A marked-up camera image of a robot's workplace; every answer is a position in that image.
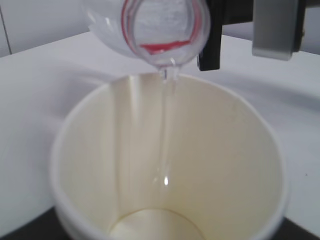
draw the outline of dark surface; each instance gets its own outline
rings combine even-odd
[[[220,50],[223,26],[223,0],[206,0],[211,16],[211,29],[208,40],[198,55],[200,71],[217,70],[220,68]]]
[[[60,225],[52,208],[17,231],[0,240],[71,240]],[[284,219],[271,240],[320,240],[288,219]]]
[[[224,0],[223,3],[223,25],[253,21],[254,0]]]
[[[299,52],[301,47],[302,38],[304,36],[304,24],[305,24],[305,13],[306,13],[307,0],[298,1],[298,9],[296,13],[296,25],[294,33],[294,45],[293,51]]]

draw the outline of table surface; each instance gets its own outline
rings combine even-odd
[[[155,69],[123,57],[90,32],[0,58],[0,236],[53,206],[51,145],[70,110],[119,76]],[[222,37],[221,70],[183,73],[230,88],[275,129],[287,158],[286,217],[320,236],[320,55],[251,56],[251,42]]]

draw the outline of plastic measuring cup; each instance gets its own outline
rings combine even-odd
[[[89,29],[120,54],[158,68],[181,66],[204,47],[210,14],[204,0],[82,0]]]

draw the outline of cup lip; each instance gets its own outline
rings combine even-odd
[[[128,76],[152,76],[157,75],[158,73],[142,73],[142,74],[130,74],[124,77],[120,77],[116,80],[116,82],[125,80],[128,78]],[[211,82],[209,80],[204,80],[195,76],[186,75],[186,74],[180,74],[180,76],[193,79],[197,82],[205,83],[212,85],[213,87],[216,87],[235,99],[242,102],[249,110],[259,119],[259,121],[262,123],[262,125],[265,127],[265,129],[270,134],[272,141],[275,143],[275,149],[277,151],[277,154],[279,156],[279,160],[281,161],[281,173],[282,173],[282,191],[280,193],[280,200],[277,204],[276,210],[273,212],[271,217],[268,219],[267,223],[262,227],[258,233],[254,234],[252,237],[250,237],[248,240],[264,240],[269,237],[271,237],[277,230],[277,228],[280,226],[286,211],[286,206],[288,205],[288,196],[289,196],[289,181],[288,181],[288,174],[287,174],[287,166],[284,154],[280,148],[281,143],[276,137],[276,134],[274,130],[269,126],[269,124],[261,117],[261,115],[256,111],[256,109],[243,97],[239,96],[237,93],[233,92],[232,90],[221,86],[219,84],[216,84],[214,82]],[[83,100],[81,100],[74,108],[71,110],[71,112],[67,115],[61,129],[59,130],[57,137],[55,138],[55,141],[53,143],[52,149],[51,149],[51,155],[49,160],[49,180],[50,180],[50,187],[53,195],[53,199],[55,202],[55,207],[60,209],[64,216],[66,216],[70,221],[71,224],[74,225],[77,229],[77,231],[81,232],[82,235],[87,236],[88,239],[91,240],[113,240],[112,237],[107,236],[103,234],[101,230],[99,230],[97,227],[95,227],[93,224],[91,224],[84,216],[82,216],[77,209],[74,207],[74,205],[71,203],[69,198],[67,197],[66,193],[63,191],[63,189],[60,187],[60,181],[59,181],[59,149],[61,149],[63,139],[65,138],[65,135],[67,134],[67,130],[70,128],[70,125],[72,124],[74,118],[78,115],[78,113],[89,103],[94,97],[99,95],[100,93],[104,92],[107,88],[110,87],[110,84],[114,82],[106,83],[97,89],[93,90],[91,93],[89,93]]]

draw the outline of cup bottom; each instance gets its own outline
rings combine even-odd
[[[205,240],[190,220],[166,209],[143,209],[119,219],[110,231],[119,240]]]

